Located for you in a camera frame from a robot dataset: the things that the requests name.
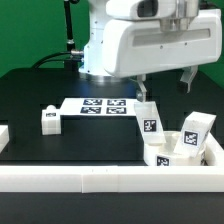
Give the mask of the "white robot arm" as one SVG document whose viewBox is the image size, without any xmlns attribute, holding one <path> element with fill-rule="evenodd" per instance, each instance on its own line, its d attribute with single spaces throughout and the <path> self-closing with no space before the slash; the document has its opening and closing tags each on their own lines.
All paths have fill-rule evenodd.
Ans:
<svg viewBox="0 0 224 224">
<path fill-rule="evenodd" d="M 201 0 L 88 0 L 90 37 L 79 69 L 96 80 L 136 77 L 141 101 L 145 76 L 181 69 L 188 93 L 203 64 L 222 50 L 221 10 Z"/>
</svg>

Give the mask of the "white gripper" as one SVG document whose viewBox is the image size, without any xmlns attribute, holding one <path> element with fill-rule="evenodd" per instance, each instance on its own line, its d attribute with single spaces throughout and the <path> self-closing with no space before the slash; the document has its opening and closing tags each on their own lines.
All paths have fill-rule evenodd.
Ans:
<svg viewBox="0 0 224 224">
<path fill-rule="evenodd" d="M 158 21 L 112 19 L 103 33 L 103 68 L 120 78 L 139 75 L 136 98 L 140 102 L 147 98 L 143 74 L 184 68 L 179 88 L 187 94 L 197 65 L 215 62 L 221 55 L 220 16 L 218 9 L 202 10 L 187 30 L 171 32 L 163 32 Z"/>
</svg>

